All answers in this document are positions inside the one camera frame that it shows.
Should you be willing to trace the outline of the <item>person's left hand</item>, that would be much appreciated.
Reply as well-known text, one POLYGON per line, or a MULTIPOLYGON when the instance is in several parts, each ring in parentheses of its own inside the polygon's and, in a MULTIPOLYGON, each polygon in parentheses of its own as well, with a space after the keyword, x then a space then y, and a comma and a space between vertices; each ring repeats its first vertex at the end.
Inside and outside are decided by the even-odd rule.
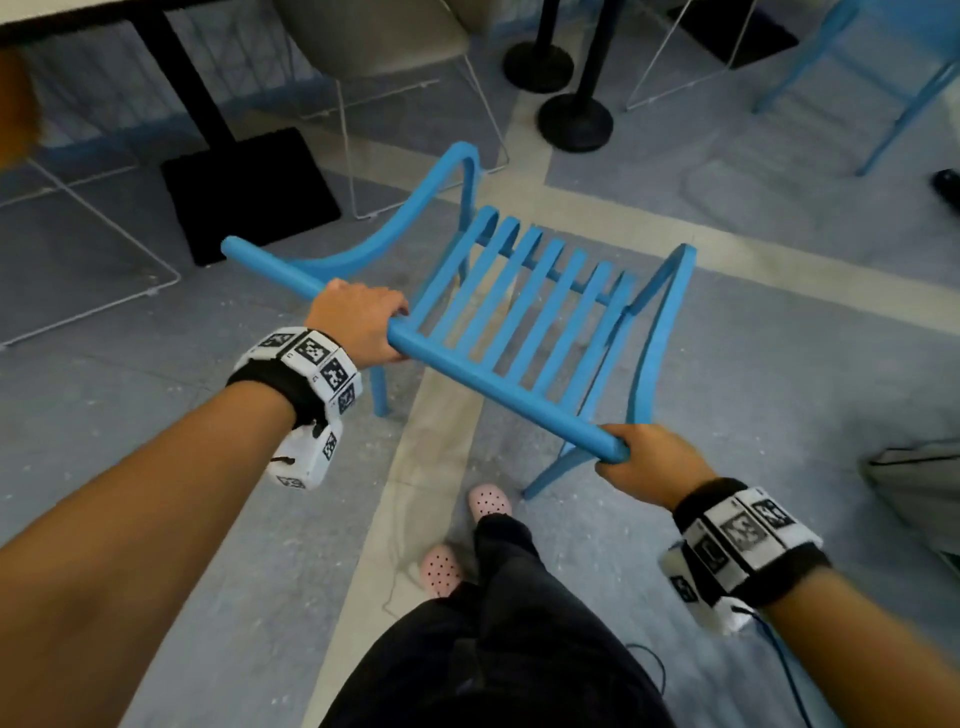
POLYGON ((402 292, 334 278, 312 301, 303 325, 339 344, 358 370, 387 365, 371 363, 373 314, 380 294, 402 292))

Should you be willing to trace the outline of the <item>person's right hand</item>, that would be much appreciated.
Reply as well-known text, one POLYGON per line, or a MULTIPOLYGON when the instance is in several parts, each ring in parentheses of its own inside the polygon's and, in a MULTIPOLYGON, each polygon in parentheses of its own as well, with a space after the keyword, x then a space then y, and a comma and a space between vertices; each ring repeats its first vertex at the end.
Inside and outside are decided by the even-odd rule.
POLYGON ((639 445, 635 482, 607 482, 644 504, 673 512, 691 493, 717 480, 717 473, 687 440, 657 424, 631 424, 639 445))

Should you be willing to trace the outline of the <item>blue slatted metal chair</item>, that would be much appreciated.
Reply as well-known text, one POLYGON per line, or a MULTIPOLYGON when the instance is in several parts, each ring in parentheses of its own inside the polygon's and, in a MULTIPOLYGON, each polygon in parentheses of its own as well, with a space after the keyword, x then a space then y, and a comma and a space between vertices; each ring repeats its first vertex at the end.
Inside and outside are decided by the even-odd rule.
POLYGON ((634 324, 658 301, 630 383, 626 417, 648 424, 670 334, 697 251, 679 245, 651 278, 601 261, 535 226, 522 228, 491 205, 478 207, 478 150, 453 144, 411 196, 372 236, 345 252, 284 259, 236 236, 223 255, 313 299, 382 258, 417 221, 454 172, 462 174, 458 225, 414 295, 410 315, 391 320, 395 350, 557 436, 557 459, 523 491, 530 501, 588 462, 621 463, 625 443, 594 424, 634 324))

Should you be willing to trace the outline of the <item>person's right forearm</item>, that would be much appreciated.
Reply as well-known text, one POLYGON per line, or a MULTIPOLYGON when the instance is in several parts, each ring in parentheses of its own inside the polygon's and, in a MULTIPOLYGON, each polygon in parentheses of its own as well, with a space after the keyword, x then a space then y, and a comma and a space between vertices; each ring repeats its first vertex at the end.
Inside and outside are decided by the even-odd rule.
POLYGON ((761 613, 846 728, 960 728, 960 669, 832 568, 761 613))

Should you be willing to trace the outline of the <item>person's left forearm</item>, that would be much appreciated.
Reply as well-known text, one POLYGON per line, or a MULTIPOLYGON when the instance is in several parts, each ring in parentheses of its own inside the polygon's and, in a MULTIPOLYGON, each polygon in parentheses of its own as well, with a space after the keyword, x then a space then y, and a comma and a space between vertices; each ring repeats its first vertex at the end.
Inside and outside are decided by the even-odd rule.
POLYGON ((117 728, 295 422, 227 386, 0 548, 0 728, 117 728))

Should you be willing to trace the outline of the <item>pink perforated clog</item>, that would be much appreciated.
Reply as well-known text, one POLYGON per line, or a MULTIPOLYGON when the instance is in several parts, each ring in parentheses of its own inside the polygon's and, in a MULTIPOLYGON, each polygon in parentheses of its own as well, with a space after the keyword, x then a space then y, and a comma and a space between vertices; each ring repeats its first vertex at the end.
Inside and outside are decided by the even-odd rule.
POLYGON ((427 598, 449 598, 462 581, 462 569, 451 546, 439 543, 424 555, 419 566, 419 584, 427 598))
POLYGON ((487 516, 513 516, 510 498, 495 484, 473 487, 466 496, 466 502, 476 525, 487 516))

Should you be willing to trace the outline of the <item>person's black trousers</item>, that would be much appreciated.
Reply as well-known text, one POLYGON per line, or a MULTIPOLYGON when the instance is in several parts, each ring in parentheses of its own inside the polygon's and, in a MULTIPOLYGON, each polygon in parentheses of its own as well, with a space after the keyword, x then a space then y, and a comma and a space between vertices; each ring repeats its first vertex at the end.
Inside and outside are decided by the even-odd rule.
POLYGON ((318 728, 676 728, 624 643, 506 514, 474 530, 478 583, 429 599, 367 650, 318 728))

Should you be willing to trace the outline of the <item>black round stand base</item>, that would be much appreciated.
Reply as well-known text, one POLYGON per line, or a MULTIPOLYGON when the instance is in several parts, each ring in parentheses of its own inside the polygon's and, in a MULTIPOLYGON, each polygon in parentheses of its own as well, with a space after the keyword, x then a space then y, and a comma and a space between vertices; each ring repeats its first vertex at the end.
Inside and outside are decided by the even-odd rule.
POLYGON ((559 151, 586 154, 610 141, 614 117, 594 92, 626 4, 627 0, 603 1, 577 89, 551 97, 536 113, 539 134, 559 151))
POLYGON ((573 77, 572 56, 553 43, 560 6, 561 0, 543 0, 534 40, 516 43, 503 56, 505 78, 522 91, 555 93, 573 77))

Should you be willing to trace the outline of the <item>grey white bag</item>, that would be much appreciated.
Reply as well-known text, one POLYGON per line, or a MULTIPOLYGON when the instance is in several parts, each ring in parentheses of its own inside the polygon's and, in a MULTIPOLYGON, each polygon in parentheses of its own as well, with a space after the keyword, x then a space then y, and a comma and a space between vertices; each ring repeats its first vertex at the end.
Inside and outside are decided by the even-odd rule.
POLYGON ((918 539, 960 561, 960 438, 889 447, 859 470, 918 539))

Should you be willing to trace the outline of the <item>black square table base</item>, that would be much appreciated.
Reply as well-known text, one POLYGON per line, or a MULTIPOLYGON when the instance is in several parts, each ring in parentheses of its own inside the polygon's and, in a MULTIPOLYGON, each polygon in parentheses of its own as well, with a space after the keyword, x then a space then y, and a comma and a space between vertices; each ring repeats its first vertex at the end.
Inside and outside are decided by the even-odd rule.
POLYGON ((798 37, 760 0, 683 0, 666 18, 724 67, 739 69, 796 48, 798 37))

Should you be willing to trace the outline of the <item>white table with black pedestal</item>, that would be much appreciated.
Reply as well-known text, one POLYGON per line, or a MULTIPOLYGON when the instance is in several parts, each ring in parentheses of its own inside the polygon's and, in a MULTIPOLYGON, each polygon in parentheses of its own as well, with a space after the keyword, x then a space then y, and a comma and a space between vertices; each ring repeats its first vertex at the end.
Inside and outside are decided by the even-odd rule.
POLYGON ((129 22, 206 142, 207 150, 160 166, 196 265, 223 261, 230 236, 262 247, 342 217, 298 129, 234 137, 167 17, 219 0, 69 0, 78 6, 42 8, 44 1, 26 0, 26 10, 6 17, 14 0, 0 0, 0 48, 129 22))

